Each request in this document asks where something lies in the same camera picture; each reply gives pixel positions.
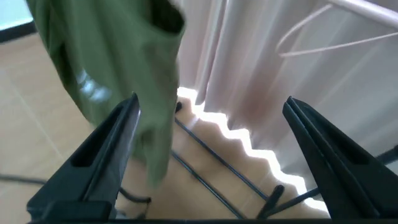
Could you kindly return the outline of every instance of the green cloth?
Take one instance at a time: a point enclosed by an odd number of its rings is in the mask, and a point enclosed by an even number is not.
[[[86,119],[99,125],[136,93],[133,155],[156,186],[167,171],[177,100],[181,14],[166,0],[27,0],[58,75]]]

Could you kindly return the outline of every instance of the floor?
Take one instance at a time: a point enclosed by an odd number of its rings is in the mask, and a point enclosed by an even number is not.
[[[177,117],[263,192],[271,194],[282,184],[271,174],[266,160],[248,157],[239,140],[226,139],[216,124],[196,119],[190,101],[180,100],[184,107]],[[0,45],[0,124],[0,173],[46,179],[93,130],[63,89],[37,35]],[[263,199],[176,124],[173,148],[247,217],[256,216]],[[148,218],[235,218],[174,159],[157,189],[146,186],[144,165],[130,160],[123,187],[152,197]],[[279,203],[297,195],[294,186],[285,184],[285,188]],[[0,182],[0,223],[28,222],[25,205],[38,190],[33,185]],[[117,208],[132,217],[144,206],[119,197]],[[301,203],[271,218],[327,217],[327,213]]]

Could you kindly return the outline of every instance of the white wire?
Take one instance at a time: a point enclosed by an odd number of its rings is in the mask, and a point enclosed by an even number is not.
[[[352,46],[352,45],[356,45],[356,44],[363,44],[366,42],[371,42],[374,40],[380,40],[383,38],[398,35],[398,32],[395,32],[392,34],[381,35],[378,37],[372,37],[369,39],[354,41],[354,42],[350,42],[350,43],[346,43],[346,44],[338,44],[338,45],[334,45],[334,46],[330,46],[330,47],[321,47],[321,48],[312,49],[312,50],[299,50],[299,51],[295,51],[295,52],[279,53],[280,46],[285,42],[285,40],[289,36],[291,36],[294,32],[296,32],[297,30],[302,28],[305,24],[309,23],[311,20],[313,20],[314,18],[318,17],[320,14],[326,12],[327,10],[329,10],[331,8],[332,8],[332,5],[327,4],[326,6],[323,6],[322,8],[318,9],[314,13],[312,13],[309,16],[307,16],[306,18],[304,18],[302,21],[298,22],[292,28],[290,28],[290,30],[287,31],[287,33],[285,35],[283,35],[283,37],[279,40],[278,44],[276,45],[276,48],[275,48],[276,53],[279,54],[280,57],[293,57],[293,56],[312,54],[312,53],[317,53],[317,52],[322,52],[322,51],[327,51],[327,50],[338,49],[338,48],[342,48],[342,47],[348,47],[348,46]]]

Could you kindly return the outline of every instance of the white rod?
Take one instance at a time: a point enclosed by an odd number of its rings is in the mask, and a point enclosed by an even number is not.
[[[365,0],[328,0],[333,5],[398,29],[398,12]]]

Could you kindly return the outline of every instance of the curtain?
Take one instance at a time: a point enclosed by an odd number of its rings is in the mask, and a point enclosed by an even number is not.
[[[398,11],[398,1],[373,1]],[[196,104],[247,128],[253,149],[273,150],[283,172],[316,187],[282,105],[302,100],[369,151],[398,143],[398,38],[281,58],[275,47],[298,21],[327,4],[315,0],[179,0],[187,18],[180,85]],[[396,32],[333,7],[291,36],[281,52],[309,50]],[[391,166],[398,172],[398,166]]]

